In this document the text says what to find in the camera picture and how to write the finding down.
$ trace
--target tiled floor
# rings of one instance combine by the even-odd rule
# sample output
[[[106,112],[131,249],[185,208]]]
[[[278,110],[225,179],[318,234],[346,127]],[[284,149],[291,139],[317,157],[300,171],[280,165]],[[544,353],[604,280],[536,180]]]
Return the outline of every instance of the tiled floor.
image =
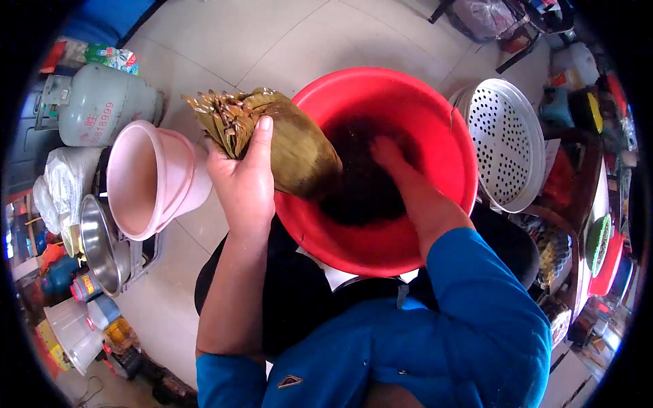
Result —
[[[126,48],[136,53],[140,75],[169,97],[162,127],[196,142],[200,131],[182,93],[194,95],[257,86],[292,97],[312,80],[338,69],[377,66],[413,75],[445,97],[474,81],[499,77],[506,55],[497,44],[480,46],[446,18],[426,17],[438,0],[169,0]],[[549,47],[504,73],[532,103],[542,94]],[[142,346],[192,386],[198,317],[195,279],[227,233],[215,193],[199,209],[166,228],[160,263],[117,303]],[[346,276],[330,271],[336,286]]]

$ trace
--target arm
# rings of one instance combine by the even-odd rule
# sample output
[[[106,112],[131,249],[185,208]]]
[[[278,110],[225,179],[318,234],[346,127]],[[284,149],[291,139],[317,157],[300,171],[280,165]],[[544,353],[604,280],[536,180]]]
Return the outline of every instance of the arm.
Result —
[[[433,320],[433,353],[441,353],[452,378],[477,387],[484,405],[536,407],[549,374],[548,319],[467,215],[412,169],[391,140],[377,138],[372,154],[395,180],[415,223],[441,311]],[[464,400],[465,392],[457,398]]]
[[[196,355],[240,355],[264,364],[262,297],[274,179],[270,169],[272,119],[263,117],[243,161],[229,160],[208,143],[207,171],[225,210],[230,232],[208,291]]]
[[[424,263],[433,243],[447,231],[460,227],[474,229],[462,208],[409,165],[391,139],[377,137],[372,144],[372,157],[390,174],[402,195],[408,217],[417,231]]]

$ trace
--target white plastic bucket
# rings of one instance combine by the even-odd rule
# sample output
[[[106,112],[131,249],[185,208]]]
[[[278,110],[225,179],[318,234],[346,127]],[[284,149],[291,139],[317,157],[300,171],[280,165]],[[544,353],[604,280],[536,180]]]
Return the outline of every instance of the white plastic bucket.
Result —
[[[94,332],[86,323],[86,303],[70,298],[55,306],[44,307],[43,311],[68,359],[77,371],[86,374],[86,369],[102,350],[104,341],[104,334]]]
[[[134,121],[118,135],[106,188],[111,214],[128,238],[144,241],[211,193],[207,154],[183,135]]]

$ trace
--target dark soaking liquid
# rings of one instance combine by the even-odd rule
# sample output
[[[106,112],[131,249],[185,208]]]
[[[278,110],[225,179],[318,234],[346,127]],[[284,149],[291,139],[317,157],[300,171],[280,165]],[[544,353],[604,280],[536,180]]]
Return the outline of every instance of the dark soaking liquid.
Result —
[[[372,159],[370,144],[382,134],[397,140],[403,151],[410,151],[410,136],[377,118],[361,116],[327,125],[323,130],[340,156],[343,174],[340,188],[320,201],[322,212],[337,224],[358,227],[406,214],[397,186]]]

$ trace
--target white plastic bag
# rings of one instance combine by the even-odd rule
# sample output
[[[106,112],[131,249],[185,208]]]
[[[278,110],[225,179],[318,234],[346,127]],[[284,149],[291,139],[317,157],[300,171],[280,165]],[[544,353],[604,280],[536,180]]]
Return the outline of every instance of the white plastic bag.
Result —
[[[57,209],[52,202],[52,197],[48,191],[48,184],[45,182],[43,176],[39,176],[34,182],[34,188],[32,189],[34,195],[34,205],[37,207],[45,227],[52,234],[59,234],[61,232],[61,226],[59,225],[59,218]]]
[[[517,28],[513,13],[502,0],[457,0],[451,9],[481,40],[509,38]]]
[[[82,198],[91,191],[102,149],[58,148],[48,154],[45,173],[34,183],[34,196],[53,234],[79,224]]]

